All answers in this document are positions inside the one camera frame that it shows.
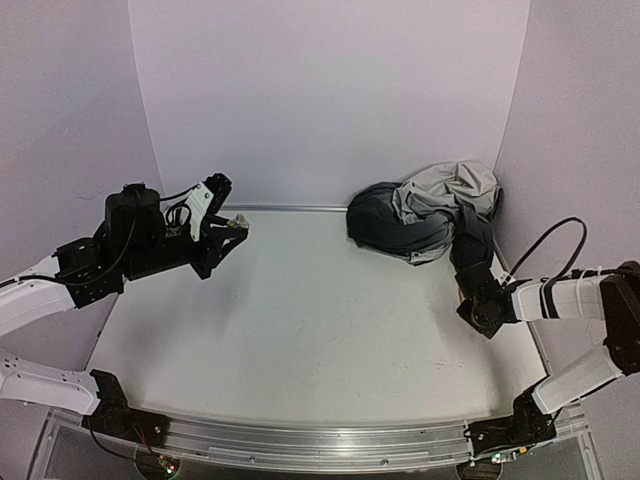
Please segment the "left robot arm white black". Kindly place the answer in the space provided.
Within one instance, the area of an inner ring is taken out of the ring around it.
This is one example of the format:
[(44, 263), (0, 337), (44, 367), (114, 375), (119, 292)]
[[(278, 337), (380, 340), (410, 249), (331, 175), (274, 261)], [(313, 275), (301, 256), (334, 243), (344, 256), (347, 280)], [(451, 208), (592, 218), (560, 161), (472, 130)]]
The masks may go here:
[[(169, 197), (142, 183), (109, 195), (93, 236), (63, 245), (2, 281), (2, 334), (122, 294), (127, 282), (184, 265), (200, 279), (209, 278), (249, 235), (243, 215), (218, 214), (231, 189), (231, 181), (216, 173)], [(107, 372), (63, 370), (1, 353), (2, 398), (94, 414), (111, 435), (123, 437), (134, 429), (135, 416), (118, 387)]]

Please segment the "small nail polish bottle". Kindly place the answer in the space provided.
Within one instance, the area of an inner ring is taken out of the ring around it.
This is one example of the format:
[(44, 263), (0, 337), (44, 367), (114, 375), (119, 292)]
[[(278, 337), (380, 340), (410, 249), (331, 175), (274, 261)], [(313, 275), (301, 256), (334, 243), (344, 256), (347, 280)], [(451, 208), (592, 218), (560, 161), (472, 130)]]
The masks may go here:
[(242, 213), (236, 214), (233, 218), (227, 221), (227, 225), (234, 229), (244, 229), (248, 230), (250, 228), (249, 221), (245, 218)]

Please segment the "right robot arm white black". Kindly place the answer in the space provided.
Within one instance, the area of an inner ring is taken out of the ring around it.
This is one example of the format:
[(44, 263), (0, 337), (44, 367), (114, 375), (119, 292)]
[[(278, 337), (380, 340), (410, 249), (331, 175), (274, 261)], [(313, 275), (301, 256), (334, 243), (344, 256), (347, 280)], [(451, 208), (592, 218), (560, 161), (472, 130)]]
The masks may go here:
[(462, 301), (458, 315), (493, 338), (506, 324), (539, 320), (600, 320), (604, 340), (563, 369), (530, 386), (509, 416), (471, 423), (466, 430), (476, 454), (529, 447), (556, 435), (558, 413), (621, 376), (639, 371), (639, 265), (575, 270), (540, 281), (502, 284), (480, 263), (456, 275)]

